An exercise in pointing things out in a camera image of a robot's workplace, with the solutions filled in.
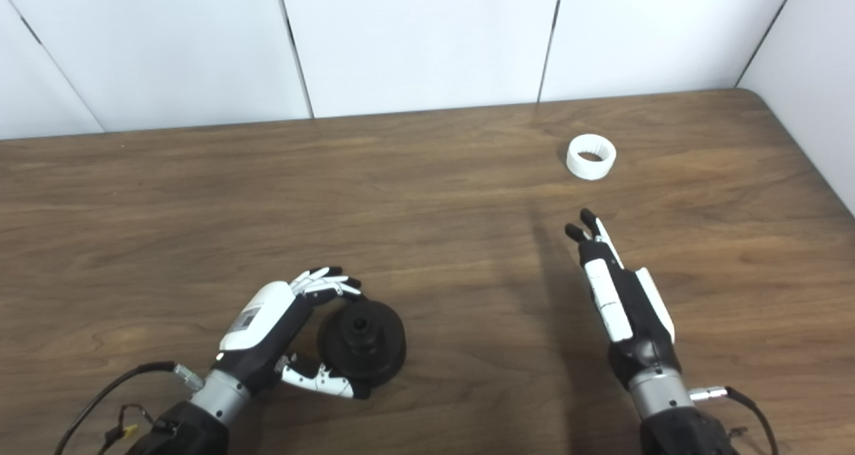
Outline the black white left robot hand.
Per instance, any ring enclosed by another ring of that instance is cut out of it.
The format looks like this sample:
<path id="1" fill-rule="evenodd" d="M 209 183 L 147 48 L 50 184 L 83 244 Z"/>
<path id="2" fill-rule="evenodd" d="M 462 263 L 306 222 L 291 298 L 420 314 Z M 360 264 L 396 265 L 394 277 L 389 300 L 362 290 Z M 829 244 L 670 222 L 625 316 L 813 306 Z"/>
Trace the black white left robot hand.
<path id="1" fill-rule="evenodd" d="M 314 308 L 336 299 L 365 300 L 361 282 L 342 267 L 315 267 L 293 281 L 260 288 L 220 340 L 213 369 L 255 397 L 278 383 L 342 398 L 366 400 L 371 388 L 305 355 L 287 353 Z"/>

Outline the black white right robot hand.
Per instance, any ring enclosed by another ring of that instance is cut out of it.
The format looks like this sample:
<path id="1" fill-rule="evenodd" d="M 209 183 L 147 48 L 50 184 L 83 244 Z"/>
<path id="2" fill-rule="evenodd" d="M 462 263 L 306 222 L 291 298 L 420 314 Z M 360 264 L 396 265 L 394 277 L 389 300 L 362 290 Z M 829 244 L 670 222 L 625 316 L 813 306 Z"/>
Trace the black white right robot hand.
<path id="1" fill-rule="evenodd" d="M 583 229 L 573 223 L 566 235 L 577 242 L 590 297 L 609 338 L 607 358 L 625 389 L 645 371 L 682 367 L 675 349 L 675 326 L 650 272 L 627 269 L 601 218 L 580 210 Z"/>

